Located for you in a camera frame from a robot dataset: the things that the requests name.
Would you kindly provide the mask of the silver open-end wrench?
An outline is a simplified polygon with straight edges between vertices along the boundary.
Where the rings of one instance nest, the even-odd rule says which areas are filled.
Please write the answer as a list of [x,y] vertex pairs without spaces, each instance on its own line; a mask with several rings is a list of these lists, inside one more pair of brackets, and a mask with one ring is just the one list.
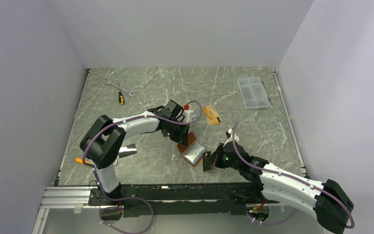
[[106,78],[106,79],[104,80],[104,84],[106,84],[106,85],[110,85],[110,86],[113,86],[113,87],[119,89],[120,91],[127,93],[127,95],[128,95],[129,97],[135,97],[135,95],[136,95],[136,93],[137,93],[136,90],[134,90],[134,89],[127,89],[127,88],[124,88],[124,87],[120,86],[119,83],[113,82],[112,80],[110,80],[110,79],[108,79],[108,78]]

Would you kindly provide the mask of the yellow black screwdriver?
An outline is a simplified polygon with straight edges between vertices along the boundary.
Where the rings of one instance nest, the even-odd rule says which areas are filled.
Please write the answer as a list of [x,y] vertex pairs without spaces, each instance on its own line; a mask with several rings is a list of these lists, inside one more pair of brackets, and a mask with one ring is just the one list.
[[118,98],[119,98],[119,104],[120,105],[124,105],[125,104],[125,100],[124,100],[124,97],[123,97],[123,94],[121,91],[118,92]]

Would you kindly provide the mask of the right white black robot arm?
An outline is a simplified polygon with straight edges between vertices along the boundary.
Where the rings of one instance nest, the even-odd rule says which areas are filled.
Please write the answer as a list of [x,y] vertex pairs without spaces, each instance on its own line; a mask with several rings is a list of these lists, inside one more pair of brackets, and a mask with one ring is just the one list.
[[231,168],[250,182],[247,196],[254,202],[277,201],[303,211],[326,230],[342,234],[352,228],[353,202],[334,180],[315,181],[282,170],[266,159],[250,156],[236,142],[219,144],[204,154],[204,170]]

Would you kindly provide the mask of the brown leather card holder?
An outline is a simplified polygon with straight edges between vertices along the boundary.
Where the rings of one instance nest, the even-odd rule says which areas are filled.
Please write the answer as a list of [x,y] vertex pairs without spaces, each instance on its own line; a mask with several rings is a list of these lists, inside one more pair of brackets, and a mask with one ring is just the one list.
[[189,132],[187,135],[188,147],[182,144],[177,144],[177,149],[184,160],[192,167],[196,167],[202,160],[203,155],[207,152],[206,148],[197,142],[194,132]]

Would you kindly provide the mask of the black silver credit card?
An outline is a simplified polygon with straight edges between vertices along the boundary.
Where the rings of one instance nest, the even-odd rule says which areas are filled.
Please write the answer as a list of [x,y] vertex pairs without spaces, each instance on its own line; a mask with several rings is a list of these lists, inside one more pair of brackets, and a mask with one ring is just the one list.
[[124,158],[124,157],[127,157],[127,156],[131,156],[133,154],[136,154],[137,153],[137,149],[135,147],[129,147],[129,146],[125,146],[125,147],[121,147],[119,149],[119,153],[117,155],[118,158]]

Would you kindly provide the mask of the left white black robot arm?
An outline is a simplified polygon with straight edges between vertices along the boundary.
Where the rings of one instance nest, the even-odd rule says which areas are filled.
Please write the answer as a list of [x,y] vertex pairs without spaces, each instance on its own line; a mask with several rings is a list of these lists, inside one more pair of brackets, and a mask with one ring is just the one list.
[[125,118],[101,115],[80,142],[80,149],[100,183],[101,198],[113,205],[122,197],[121,183],[114,169],[123,141],[141,134],[160,131],[164,137],[188,146],[189,124],[185,122],[185,109],[170,100],[165,106],[150,108],[145,112]]

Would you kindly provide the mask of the orange credit card stack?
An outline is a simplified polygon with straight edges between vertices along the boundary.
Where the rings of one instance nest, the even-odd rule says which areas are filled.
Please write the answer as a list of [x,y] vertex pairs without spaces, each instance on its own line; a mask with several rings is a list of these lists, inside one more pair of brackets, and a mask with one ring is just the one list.
[[219,125],[222,120],[217,110],[211,105],[207,105],[203,108],[203,112],[206,115],[208,125]]

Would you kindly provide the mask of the aluminium rail frame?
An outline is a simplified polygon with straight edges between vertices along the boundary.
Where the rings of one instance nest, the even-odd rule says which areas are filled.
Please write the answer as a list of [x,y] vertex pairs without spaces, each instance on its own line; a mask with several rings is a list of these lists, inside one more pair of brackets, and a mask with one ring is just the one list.
[[90,189],[95,185],[87,186],[54,186],[47,187],[40,203],[40,211],[49,211],[50,209],[73,209],[79,213],[83,209],[103,209],[107,207],[90,207],[88,205]]

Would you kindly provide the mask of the orange handled screwdriver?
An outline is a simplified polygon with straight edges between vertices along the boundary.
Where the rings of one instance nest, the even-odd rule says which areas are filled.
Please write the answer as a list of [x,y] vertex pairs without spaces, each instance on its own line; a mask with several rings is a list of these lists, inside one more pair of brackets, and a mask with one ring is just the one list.
[[75,161],[80,164],[84,164],[81,158],[76,158]]

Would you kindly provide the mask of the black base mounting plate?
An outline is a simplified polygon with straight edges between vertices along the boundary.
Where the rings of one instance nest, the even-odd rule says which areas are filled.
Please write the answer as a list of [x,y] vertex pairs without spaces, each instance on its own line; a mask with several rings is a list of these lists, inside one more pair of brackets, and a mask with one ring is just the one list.
[[120,207],[124,217],[142,215],[218,214],[245,215],[266,203],[249,182],[122,185],[124,201],[107,199],[97,187],[90,189],[90,207]]

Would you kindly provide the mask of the clear plastic organizer box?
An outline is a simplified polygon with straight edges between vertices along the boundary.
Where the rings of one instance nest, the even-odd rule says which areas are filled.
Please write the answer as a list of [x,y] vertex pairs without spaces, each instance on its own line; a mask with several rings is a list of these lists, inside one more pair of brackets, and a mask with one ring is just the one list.
[[237,85],[246,109],[260,109],[270,106],[270,98],[260,77],[238,78]]

